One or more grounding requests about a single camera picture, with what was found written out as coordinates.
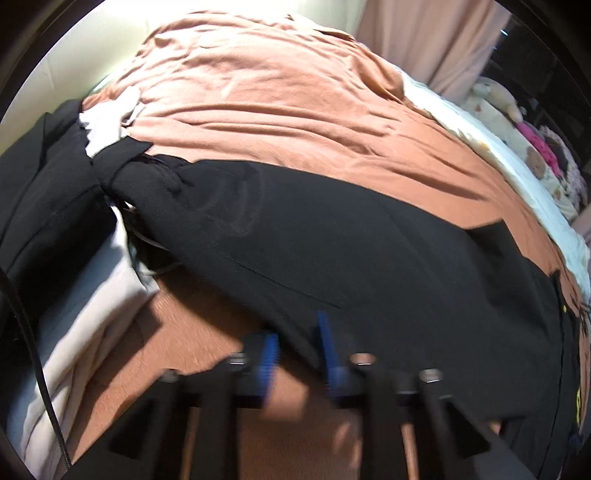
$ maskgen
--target pink curtain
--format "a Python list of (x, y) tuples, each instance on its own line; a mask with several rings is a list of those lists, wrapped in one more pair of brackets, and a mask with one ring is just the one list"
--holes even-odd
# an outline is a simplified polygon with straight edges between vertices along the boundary
[(368, 0), (356, 38), (460, 103), (510, 17), (493, 0)]

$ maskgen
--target plush toy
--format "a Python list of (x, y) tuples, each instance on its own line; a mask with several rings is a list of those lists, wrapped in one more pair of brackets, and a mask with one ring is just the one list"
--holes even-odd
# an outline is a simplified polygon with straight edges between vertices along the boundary
[(515, 98), (499, 82), (486, 77), (478, 77), (478, 80), (472, 86), (472, 92), (484, 98), (496, 109), (506, 113), (514, 123), (520, 124), (523, 122), (523, 116), (519, 111), (519, 107), (517, 107)]

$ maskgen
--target black cable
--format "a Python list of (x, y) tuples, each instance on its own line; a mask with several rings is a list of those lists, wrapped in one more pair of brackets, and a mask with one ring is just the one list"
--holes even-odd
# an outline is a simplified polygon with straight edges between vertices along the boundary
[(21, 329), (22, 337), (24, 338), (25, 344), (27, 345), (27, 350), (29, 351), (31, 363), (33, 363), (33, 371), (35, 372), (35, 378), (37, 379), (37, 385), (39, 386), (39, 392), (41, 393), (43, 404), (47, 410), (47, 415), (49, 416), (49, 421), (51, 422), (53, 431), (56, 434), (61, 457), (64, 459), (66, 468), (69, 470), (72, 467), (72, 461), (70, 460), (70, 456), (66, 450), (66, 441), (64, 440), (64, 436), (61, 432), (60, 423), (57, 421), (56, 412), (53, 410), (51, 397), (49, 395), (49, 391), (47, 390), (47, 383), (45, 382), (45, 376), (43, 375), (43, 366), (41, 365), (41, 359), (39, 358), (39, 352), (37, 351), (37, 345), (35, 344), (35, 336), (33, 334), (33, 329), (31, 328), (31, 323), (29, 322), (27, 312), (25, 311), (25, 307), (23, 306), (21, 299), (18, 297), (16, 289), (12, 285), (12, 282), (6, 273), (4, 273), (4, 270), (1, 268), (0, 292), (6, 297), (8, 304), (14, 312), (14, 316), (17, 318), (18, 326)]

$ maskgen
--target orange blanket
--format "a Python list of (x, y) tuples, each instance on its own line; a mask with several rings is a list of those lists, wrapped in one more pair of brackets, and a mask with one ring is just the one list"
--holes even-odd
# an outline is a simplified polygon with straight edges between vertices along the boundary
[[(504, 220), (523, 255), (547, 274), (560, 270), (569, 304), (580, 304), (573, 276), (528, 206), (496, 170), (407, 102), (392, 65), (346, 33), (293, 17), (190, 14), (154, 31), (125, 73), (84, 108), (131, 85), (146, 107), (128, 132), (153, 142), (150, 153), (323, 174), (462, 228)], [(160, 283), (164, 291), (89, 386), (70, 439), (74, 456), (163, 368), (208, 368), (256, 328), (256, 320), (182, 271)], [(585, 335), (582, 345), (588, 365)], [(245, 416), (246, 478), (355, 478), (356, 420), (329, 415), (310, 382), (282, 369), (267, 419)], [(276, 462), (256, 462), (262, 451)]]

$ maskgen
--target black jacket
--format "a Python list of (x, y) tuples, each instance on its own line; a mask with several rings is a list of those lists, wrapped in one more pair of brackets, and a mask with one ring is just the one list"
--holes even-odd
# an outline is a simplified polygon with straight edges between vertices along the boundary
[(556, 278), (504, 225), (464, 231), (343, 181), (247, 161), (143, 155), (132, 138), (95, 173), (194, 275), (257, 312), (312, 367), (316, 313), (342, 360), (443, 371), (526, 465), (556, 479), (573, 429), (578, 323)]
[[(64, 103), (0, 157), (0, 267), (33, 327), (67, 291), (107, 236), (115, 215), (86, 156), (80, 101)], [(29, 368), (10, 308), (0, 296), (0, 414)]]

